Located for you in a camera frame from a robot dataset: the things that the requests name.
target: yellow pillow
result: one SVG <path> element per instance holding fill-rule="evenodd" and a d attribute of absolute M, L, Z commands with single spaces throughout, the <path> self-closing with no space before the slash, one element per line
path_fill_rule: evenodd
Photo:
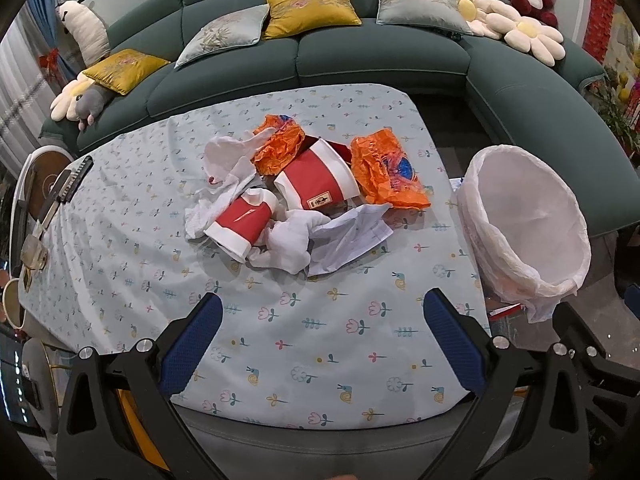
<path fill-rule="evenodd" d="M 169 61 L 165 59 L 126 48 L 82 73 L 118 94 L 127 95 L 148 75 L 166 64 Z"/>
<path fill-rule="evenodd" d="M 331 25 L 361 25 L 350 0 L 267 0 L 271 21 L 265 40 L 295 36 Z"/>

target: flower pillow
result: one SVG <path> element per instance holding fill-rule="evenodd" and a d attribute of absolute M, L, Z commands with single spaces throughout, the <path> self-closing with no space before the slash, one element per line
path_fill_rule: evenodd
<path fill-rule="evenodd" d="M 169 61 L 165 59 L 126 48 L 82 73 L 109 90 L 127 95 L 147 76 L 168 64 Z"/>
<path fill-rule="evenodd" d="M 458 10 L 458 0 L 378 0 L 379 25 L 417 25 L 473 34 Z"/>
<path fill-rule="evenodd" d="M 265 40 L 332 25 L 362 25 L 350 0 L 267 0 L 271 21 Z"/>
<path fill-rule="evenodd" d="M 175 69 L 203 56 L 258 43 L 268 13 L 269 5 L 263 4 L 236 10 L 207 23 L 184 48 Z"/>

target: panda plush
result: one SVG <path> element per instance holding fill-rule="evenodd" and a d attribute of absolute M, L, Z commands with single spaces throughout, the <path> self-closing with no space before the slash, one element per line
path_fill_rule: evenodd
<path fill-rule="evenodd" d="M 59 2 L 56 14 L 65 27 L 65 33 L 71 34 L 80 47 L 84 64 L 90 67 L 108 57 L 111 48 L 104 24 L 82 2 L 84 0 Z"/>

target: trash bin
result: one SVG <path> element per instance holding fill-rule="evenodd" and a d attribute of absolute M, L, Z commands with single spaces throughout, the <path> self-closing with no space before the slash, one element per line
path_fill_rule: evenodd
<path fill-rule="evenodd" d="M 458 204 L 483 283 L 529 322 L 551 318 L 582 286 L 591 245 L 575 195 L 558 174 L 517 146 L 472 159 Z"/>

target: tablecloth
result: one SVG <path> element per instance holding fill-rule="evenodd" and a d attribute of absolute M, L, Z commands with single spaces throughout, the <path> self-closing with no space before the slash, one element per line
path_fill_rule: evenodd
<path fill-rule="evenodd" d="M 254 269 L 208 238 L 184 238 L 184 209 L 206 185 L 205 143 L 287 114 L 348 144 L 391 127 L 427 191 L 423 212 L 390 210 L 394 233 L 337 272 Z M 388 426 L 448 410 L 465 394 L 422 314 L 438 286 L 488 330 L 481 286 L 442 161 L 404 93 L 322 86 L 200 108 L 118 136 L 43 237 L 49 263 L 20 300 L 73 348 L 127 351 L 184 317 L 205 292 L 223 323 L 172 401 L 257 424 Z"/>

